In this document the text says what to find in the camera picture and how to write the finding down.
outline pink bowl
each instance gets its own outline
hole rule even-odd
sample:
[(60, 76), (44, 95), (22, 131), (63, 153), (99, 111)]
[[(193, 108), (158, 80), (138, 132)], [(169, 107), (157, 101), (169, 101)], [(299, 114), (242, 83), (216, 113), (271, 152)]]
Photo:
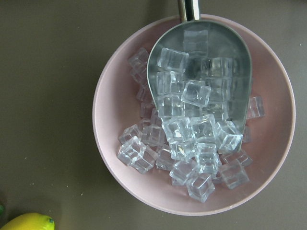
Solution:
[(140, 120), (140, 103), (135, 96), (138, 84), (129, 75), (127, 59), (141, 47), (151, 50), (156, 40), (179, 23), (169, 17), (140, 29), (129, 37), (105, 66), (94, 96), (93, 126), (100, 154), (115, 179), (140, 201), (165, 212), (202, 216), (237, 207), (259, 193), (277, 174), (292, 142), (295, 128), (295, 101), (291, 83), (271, 48), (249, 29), (224, 18), (202, 15), (224, 23), (245, 40), (252, 56), (252, 94), (263, 98), (265, 117), (248, 121), (252, 142), (243, 149), (254, 162), (246, 167), (250, 182), (229, 190), (217, 185), (206, 203), (188, 196), (184, 187), (171, 185), (168, 172), (153, 169), (142, 175), (117, 159), (118, 136)]

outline scoop handle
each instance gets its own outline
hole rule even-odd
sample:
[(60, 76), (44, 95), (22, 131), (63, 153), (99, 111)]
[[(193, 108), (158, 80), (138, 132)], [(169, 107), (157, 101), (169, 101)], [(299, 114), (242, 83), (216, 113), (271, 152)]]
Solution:
[(200, 19), (200, 6), (198, 0), (178, 0), (178, 8), (182, 23)]

